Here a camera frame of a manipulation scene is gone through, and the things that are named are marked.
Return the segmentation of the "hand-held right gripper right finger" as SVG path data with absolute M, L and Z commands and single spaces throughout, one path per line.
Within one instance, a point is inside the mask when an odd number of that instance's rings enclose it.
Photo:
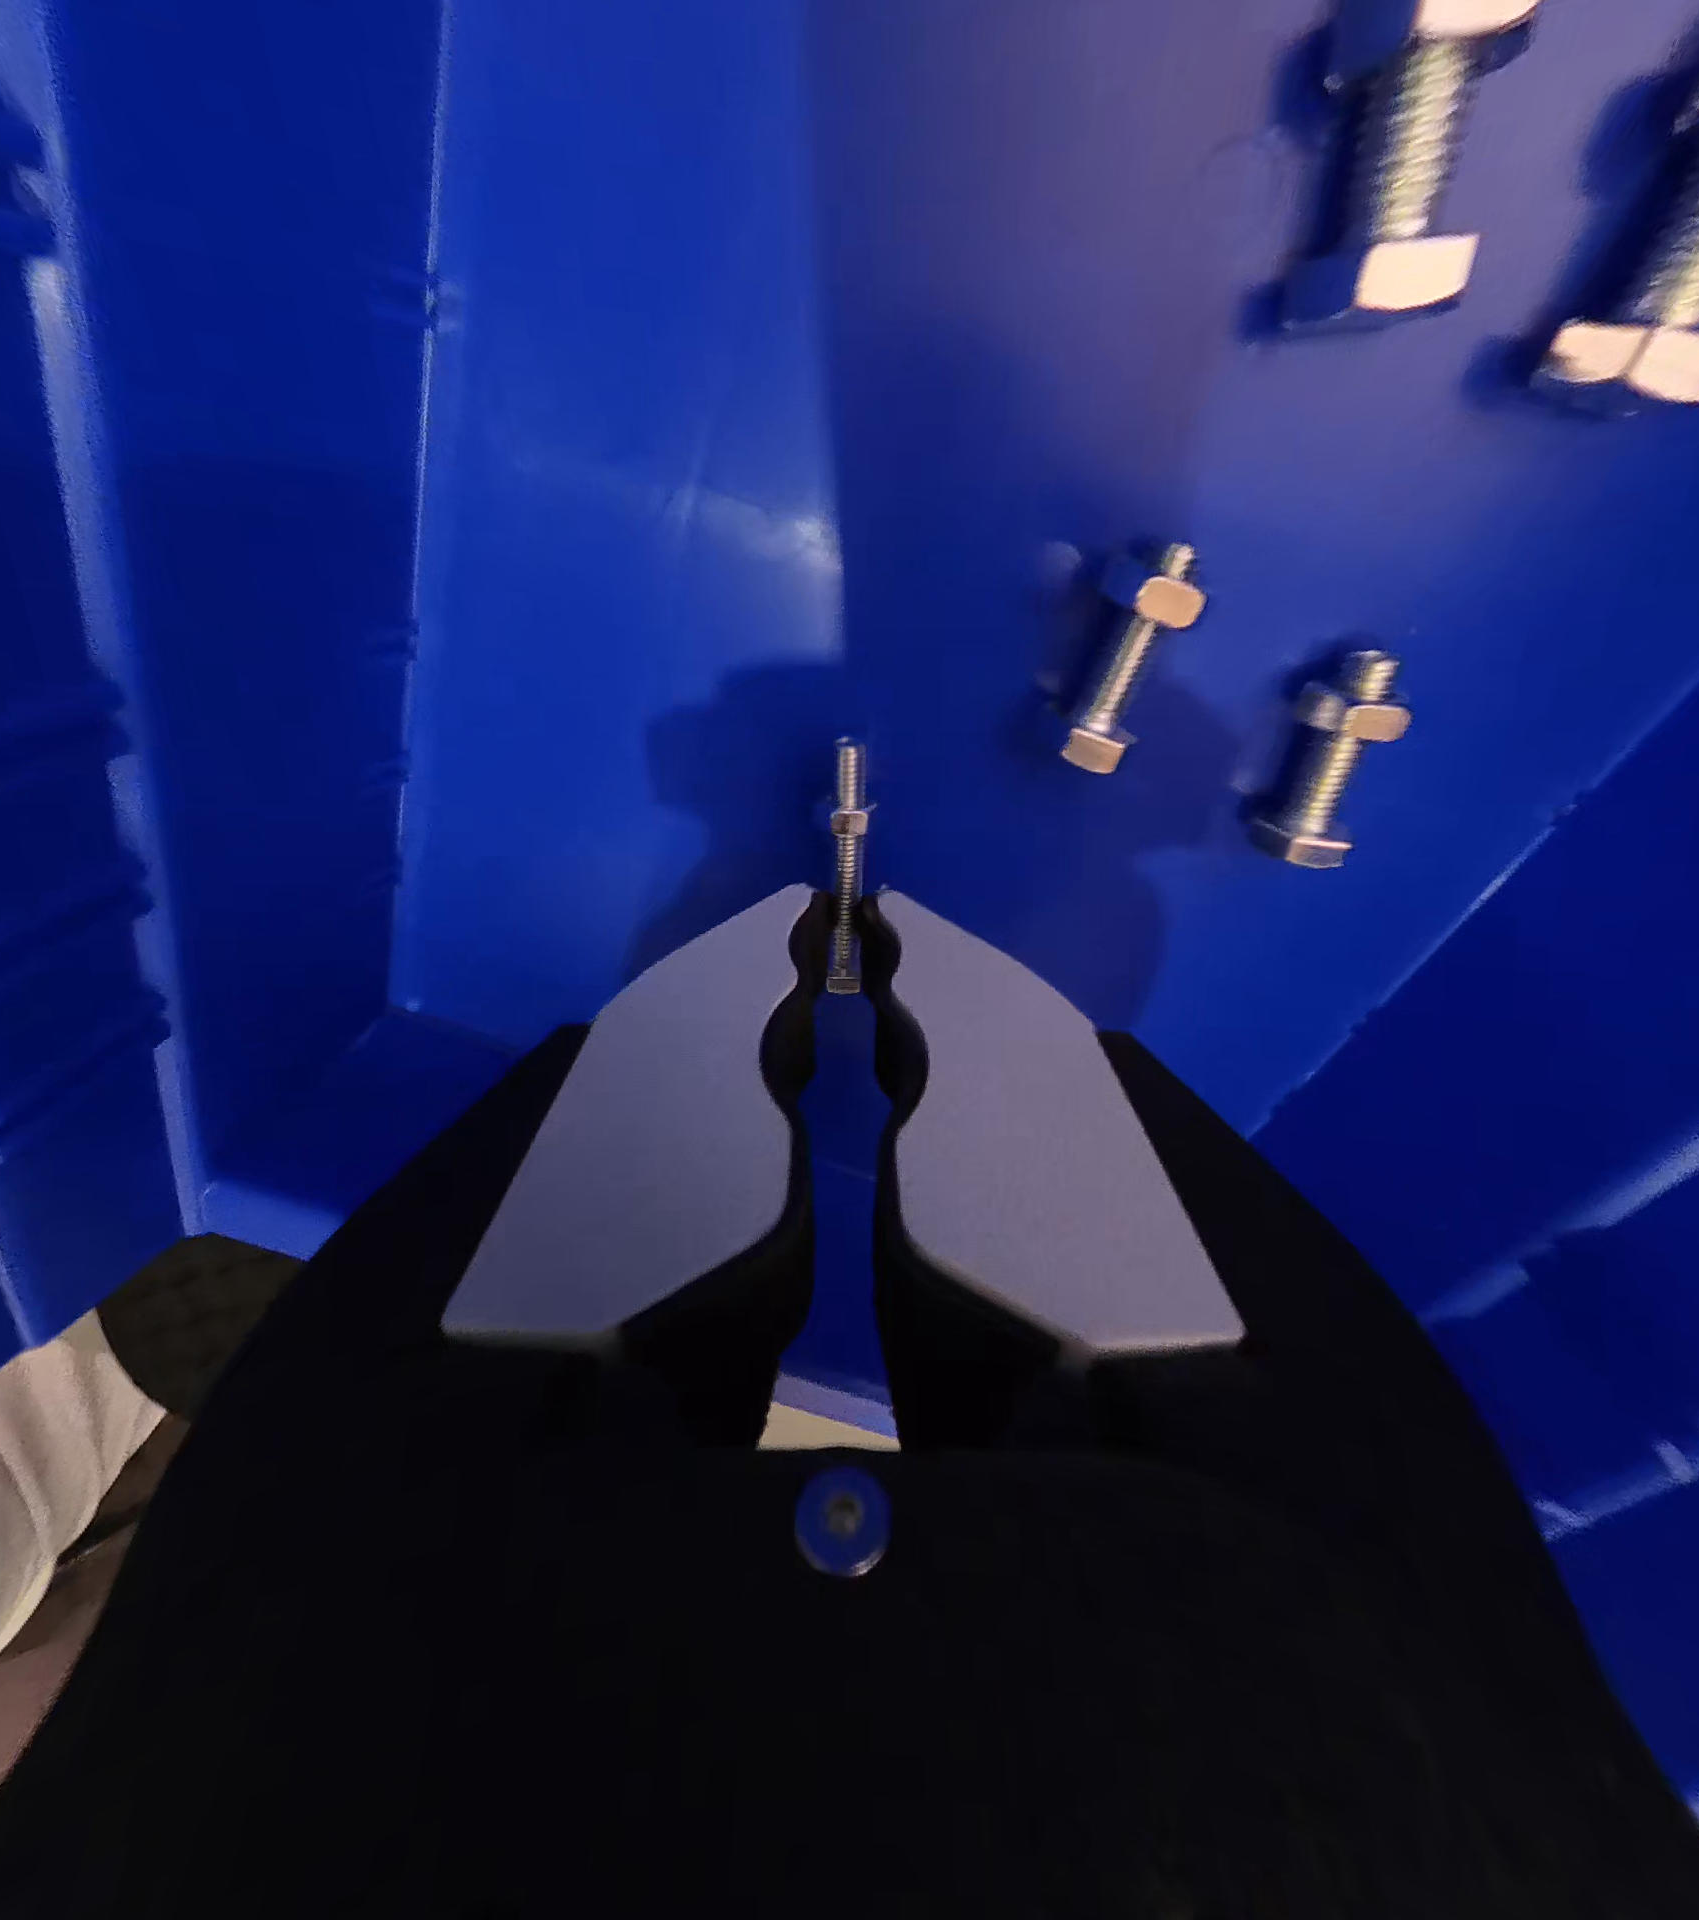
M 1237 1346 L 1241 1317 L 1089 1019 L 905 895 L 877 910 L 925 1055 L 893 1150 L 909 1250 L 1085 1360 Z

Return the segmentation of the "long thin silver bolt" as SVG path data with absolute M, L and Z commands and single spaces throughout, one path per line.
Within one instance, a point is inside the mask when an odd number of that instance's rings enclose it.
M 833 743 L 833 805 L 867 807 L 867 748 L 865 743 L 839 737 Z M 861 994 L 861 932 L 859 910 L 865 881 L 865 838 L 831 837 L 831 932 L 827 954 L 825 992 L 829 997 Z

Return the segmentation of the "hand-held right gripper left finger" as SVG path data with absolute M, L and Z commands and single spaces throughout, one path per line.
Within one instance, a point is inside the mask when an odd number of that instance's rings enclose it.
M 781 1223 L 797 1145 L 763 1047 L 799 992 L 791 938 L 811 906 L 789 885 L 601 1009 L 443 1308 L 445 1336 L 601 1349 Z

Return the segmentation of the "medium silver bolt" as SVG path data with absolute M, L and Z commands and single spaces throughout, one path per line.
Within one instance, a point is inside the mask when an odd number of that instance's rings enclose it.
M 1395 696 L 1399 666 L 1393 652 L 1359 648 L 1341 657 L 1327 676 L 1309 682 L 1345 689 L 1361 701 L 1401 705 Z M 1357 766 L 1373 747 L 1379 748 L 1383 743 L 1331 741 L 1301 729 L 1293 719 L 1293 743 L 1283 760 L 1281 781 L 1253 805 L 1245 818 L 1249 845 L 1263 857 L 1299 870 L 1339 869 L 1353 848 L 1347 830 L 1341 829 L 1339 807 Z
M 1131 551 L 1145 553 L 1165 544 L 1167 541 L 1159 541 L 1153 547 L 1137 544 L 1117 554 L 1129 554 Z M 1063 684 L 1067 701 L 1061 709 L 1063 732 L 1059 757 L 1079 772 L 1105 778 L 1117 770 L 1133 745 L 1133 735 L 1127 730 L 1127 716 L 1145 682 L 1151 660 L 1171 636 L 1179 636 L 1189 629 L 1173 632 L 1127 617 L 1119 607 L 1115 608 L 1101 596 L 1099 583 L 1101 572 L 1093 581 L 1099 615 L 1093 630 L 1095 646 Z

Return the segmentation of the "blue plastic bin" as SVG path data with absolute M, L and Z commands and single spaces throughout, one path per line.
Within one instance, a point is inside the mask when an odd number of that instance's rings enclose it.
M 1337 7 L 0 5 L 0 1366 L 821 885 L 859 735 L 871 877 L 1435 1332 L 1699 1812 L 1699 407 L 1529 391 L 1699 5 L 1539 5 L 1461 300 L 1293 339 Z M 1299 870 L 1245 818 L 1363 648 L 1411 725 Z

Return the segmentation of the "medium silver nut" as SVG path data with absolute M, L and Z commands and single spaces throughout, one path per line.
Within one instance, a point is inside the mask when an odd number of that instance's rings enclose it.
M 1205 607 L 1195 566 L 1197 553 L 1183 541 L 1119 553 L 1101 566 L 1101 596 L 1127 617 L 1181 632 L 1197 622 Z
M 1341 687 L 1321 682 L 1303 687 L 1293 719 L 1301 729 L 1327 739 L 1375 747 L 1397 743 L 1411 725 L 1411 713 L 1393 701 L 1357 699 Z

